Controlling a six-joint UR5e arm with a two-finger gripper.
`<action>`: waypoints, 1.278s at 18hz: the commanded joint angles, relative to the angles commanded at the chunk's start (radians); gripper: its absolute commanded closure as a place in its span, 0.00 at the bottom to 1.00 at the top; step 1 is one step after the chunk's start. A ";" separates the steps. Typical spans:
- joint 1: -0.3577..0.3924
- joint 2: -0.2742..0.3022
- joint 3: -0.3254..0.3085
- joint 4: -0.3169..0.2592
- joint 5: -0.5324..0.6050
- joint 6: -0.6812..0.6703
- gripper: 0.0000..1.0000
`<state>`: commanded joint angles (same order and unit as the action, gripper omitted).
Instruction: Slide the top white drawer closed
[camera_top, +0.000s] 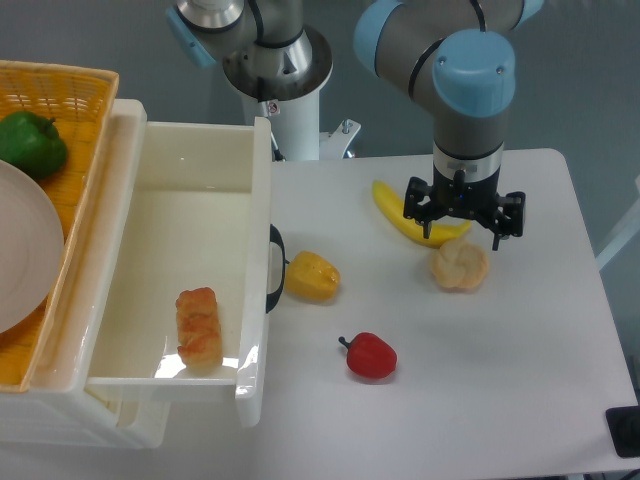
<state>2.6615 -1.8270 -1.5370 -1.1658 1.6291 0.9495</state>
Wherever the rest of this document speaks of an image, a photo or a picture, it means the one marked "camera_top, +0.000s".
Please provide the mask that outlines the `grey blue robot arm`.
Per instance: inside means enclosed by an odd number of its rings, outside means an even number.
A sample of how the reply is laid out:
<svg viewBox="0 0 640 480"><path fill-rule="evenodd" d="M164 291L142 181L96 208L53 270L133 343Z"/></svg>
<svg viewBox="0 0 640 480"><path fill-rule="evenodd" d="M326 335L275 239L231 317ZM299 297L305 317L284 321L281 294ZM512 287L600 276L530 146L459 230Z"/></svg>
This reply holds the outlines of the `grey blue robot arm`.
<svg viewBox="0 0 640 480"><path fill-rule="evenodd" d="M375 1L353 37L360 63L434 120L433 177L412 178L403 215L429 232L443 217L468 219L496 240L524 231L525 195L498 179L516 60L507 33L537 1ZM333 70L325 37L298 1L178 1L167 23L191 61L221 64L247 121L268 118L277 159L316 160L319 94Z"/></svg>

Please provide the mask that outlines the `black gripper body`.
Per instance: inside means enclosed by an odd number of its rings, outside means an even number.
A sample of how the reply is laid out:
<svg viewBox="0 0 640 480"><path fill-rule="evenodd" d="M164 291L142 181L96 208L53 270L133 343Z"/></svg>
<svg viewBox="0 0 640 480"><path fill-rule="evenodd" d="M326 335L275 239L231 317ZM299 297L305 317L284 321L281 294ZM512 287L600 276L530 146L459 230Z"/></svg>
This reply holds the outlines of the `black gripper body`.
<svg viewBox="0 0 640 480"><path fill-rule="evenodd" d="M494 221L498 216L497 193L500 169L477 182L449 179L433 168L433 185L429 202L424 205L424 221L439 220L444 216Z"/></svg>

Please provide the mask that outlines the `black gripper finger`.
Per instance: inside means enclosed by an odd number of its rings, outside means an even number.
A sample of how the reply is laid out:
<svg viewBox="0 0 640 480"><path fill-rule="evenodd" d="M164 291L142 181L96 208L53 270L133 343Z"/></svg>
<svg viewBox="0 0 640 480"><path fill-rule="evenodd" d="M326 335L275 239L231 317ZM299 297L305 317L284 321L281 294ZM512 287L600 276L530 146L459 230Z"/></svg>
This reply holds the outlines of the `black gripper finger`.
<svg viewBox="0 0 640 480"><path fill-rule="evenodd" d="M492 250L497 251L502 240L519 238L524 233L526 194L521 191L505 196L496 194L481 210L484 227L493 234Z"/></svg>
<svg viewBox="0 0 640 480"><path fill-rule="evenodd" d="M433 200L434 187L427 181L411 177L405 197L403 216L422 228L423 238L430 239L432 223L440 218L440 206Z"/></svg>

